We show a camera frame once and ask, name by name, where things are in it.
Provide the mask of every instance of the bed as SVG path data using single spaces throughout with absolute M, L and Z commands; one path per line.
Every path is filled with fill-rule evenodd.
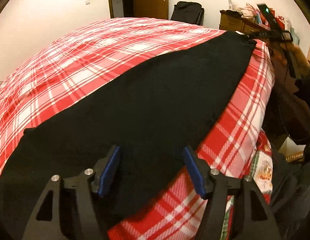
M 25 128 L 38 126 L 149 58 L 190 48 L 222 33 L 168 20 L 116 18 L 86 25 L 54 41 L 0 86 L 0 175 Z M 268 49 L 258 40 L 231 101 L 196 151 L 227 176 L 251 175 L 267 201 L 272 161 L 261 126 L 273 85 Z M 222 239 L 231 223 L 232 201 L 229 198 Z M 108 235 L 111 239 L 191 239 L 205 206 L 183 168 L 147 213 L 126 218 Z

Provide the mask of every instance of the person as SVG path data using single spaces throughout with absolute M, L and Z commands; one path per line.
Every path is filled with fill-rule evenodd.
M 295 83 L 299 91 L 295 93 L 310 109 L 310 62 L 300 47 L 293 43 L 270 43 L 272 60 L 287 65 L 283 50 L 291 51 L 298 65 L 301 80 Z M 305 162 L 290 164 L 275 147 L 272 147 L 273 192 L 271 209 L 274 213 L 283 239 L 310 239 L 310 144 L 304 151 Z

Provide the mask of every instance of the metal screw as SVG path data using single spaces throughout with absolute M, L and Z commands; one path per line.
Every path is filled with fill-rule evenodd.
M 251 176 L 245 176 L 244 180 L 247 181 L 247 182 L 251 182 L 253 179 L 252 179 Z
M 212 169 L 211 174 L 216 176 L 219 174 L 219 170 L 218 169 Z
M 52 176 L 52 178 L 51 178 L 51 180 L 52 180 L 53 182 L 57 182 L 57 181 L 59 181 L 59 179 L 60 179 L 60 176 L 59 176 L 59 175 L 54 175 L 54 176 Z
M 87 176 L 92 175 L 93 173 L 94 173 L 93 169 L 86 169 L 85 170 L 85 175 L 87 175 Z

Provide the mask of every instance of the luggage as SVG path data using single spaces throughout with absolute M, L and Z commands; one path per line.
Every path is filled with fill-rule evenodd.
M 172 21 L 202 25 L 204 20 L 204 8 L 196 2 L 178 2 L 174 5 L 171 17 Z

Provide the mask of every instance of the wooden cabinet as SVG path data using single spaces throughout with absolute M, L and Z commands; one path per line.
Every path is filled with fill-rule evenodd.
M 220 11 L 221 22 L 219 24 L 220 30 L 225 31 L 239 31 L 241 33 L 249 34 L 252 32 L 265 31 L 265 28 L 251 22 L 250 20 L 230 15 L 227 11 Z

